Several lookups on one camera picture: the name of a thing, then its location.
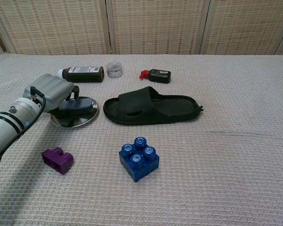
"round metal tray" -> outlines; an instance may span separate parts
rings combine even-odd
[[[82,115],[74,115],[69,116],[63,119],[57,119],[54,115],[50,116],[52,123],[56,126],[63,127],[63,128],[74,128],[82,126],[92,119],[94,119],[99,113],[99,106],[98,103],[92,99],[92,111],[88,114]]]

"black cable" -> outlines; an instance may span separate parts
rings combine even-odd
[[[46,104],[45,95],[42,94],[39,90],[37,90],[34,86],[30,87],[30,92],[31,92],[31,94],[38,94],[40,97],[42,97],[42,99],[43,99],[42,108],[39,111],[39,113],[37,114],[37,116],[32,120],[32,122],[29,123],[28,126],[24,128],[24,130],[22,130],[20,133],[18,133],[7,145],[5,145],[5,147],[0,152],[1,156],[12,145],[12,143],[14,143],[16,140],[18,140],[29,128],[31,128],[31,126],[38,120],[38,118],[40,117],[40,115],[42,114],[42,112],[43,112],[43,110],[45,108],[45,104]]]

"red cap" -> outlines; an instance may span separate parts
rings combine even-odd
[[[149,71],[148,70],[143,70],[141,72],[140,79],[147,79],[147,78],[149,78]]]

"bottle label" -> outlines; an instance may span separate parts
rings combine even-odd
[[[118,78],[123,75],[123,70],[118,70],[116,72],[107,71],[107,76],[110,78]]]
[[[100,67],[71,67],[68,73],[94,73],[99,71]]]

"brown bottle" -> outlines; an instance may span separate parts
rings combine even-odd
[[[104,79],[104,68],[94,67],[69,67],[60,69],[58,77],[70,82],[102,82]]]

